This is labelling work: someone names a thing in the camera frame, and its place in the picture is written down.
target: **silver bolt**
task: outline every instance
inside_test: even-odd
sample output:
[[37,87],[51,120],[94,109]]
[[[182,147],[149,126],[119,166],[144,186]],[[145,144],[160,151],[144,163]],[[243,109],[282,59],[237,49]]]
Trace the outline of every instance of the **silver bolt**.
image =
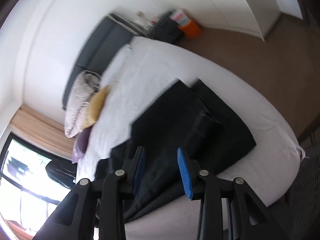
[[81,179],[80,180],[80,185],[82,185],[82,186],[85,186],[85,185],[87,185],[89,183],[89,180],[88,179]]
[[240,184],[240,185],[244,184],[244,179],[236,178],[236,184]]
[[125,174],[125,171],[124,170],[117,170],[116,171],[116,175],[117,176],[122,176],[122,175],[124,175]]
[[199,171],[199,174],[200,174],[201,176],[208,176],[208,175],[209,175],[209,172],[208,172],[207,170],[201,170],[201,171]]

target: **wooden floor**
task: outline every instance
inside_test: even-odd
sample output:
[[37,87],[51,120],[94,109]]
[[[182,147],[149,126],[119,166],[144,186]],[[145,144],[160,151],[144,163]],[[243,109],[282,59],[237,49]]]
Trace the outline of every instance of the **wooden floor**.
[[320,112],[320,31],[282,15],[266,42],[224,30],[204,29],[178,46],[230,70],[264,95],[296,136]]

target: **white pillow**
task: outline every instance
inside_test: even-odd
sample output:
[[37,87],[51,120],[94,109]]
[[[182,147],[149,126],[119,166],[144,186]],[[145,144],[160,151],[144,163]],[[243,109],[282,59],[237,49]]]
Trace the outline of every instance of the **white pillow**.
[[105,87],[106,85],[111,85],[113,81],[117,78],[121,68],[123,67],[126,60],[132,56],[132,49],[130,44],[122,46],[117,54],[113,57],[109,66],[101,75],[100,87]]
[[84,116],[89,106],[88,100],[98,90],[99,83],[99,74],[88,70],[82,71],[76,77],[69,94],[64,122],[64,133],[68,138],[82,130]]

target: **yellow pillow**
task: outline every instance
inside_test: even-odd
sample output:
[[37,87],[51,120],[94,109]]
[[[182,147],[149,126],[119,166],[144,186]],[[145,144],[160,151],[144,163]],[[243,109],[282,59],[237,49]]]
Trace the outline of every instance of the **yellow pillow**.
[[84,123],[82,126],[83,129],[94,125],[94,123],[98,120],[107,94],[108,86],[105,86],[91,98],[87,114],[84,117]]

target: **blue gripper pad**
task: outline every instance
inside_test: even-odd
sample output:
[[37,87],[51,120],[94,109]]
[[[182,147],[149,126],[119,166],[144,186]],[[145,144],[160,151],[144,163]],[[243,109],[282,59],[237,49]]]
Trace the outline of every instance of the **blue gripper pad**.
[[141,179],[143,176],[145,164],[146,164],[146,150],[145,150],[145,148],[143,148],[141,155],[140,155],[140,158],[139,158],[139,161],[138,161],[137,169],[136,169],[136,171],[134,173],[134,177],[133,177],[132,193],[133,193],[134,197],[137,197],[137,194],[139,192],[140,183],[141,183]]
[[188,166],[184,159],[181,148],[178,148],[178,165],[179,165],[180,175],[181,175],[182,183],[184,187],[184,193],[188,196],[189,199],[192,199],[193,191],[192,191],[191,177],[190,177]]

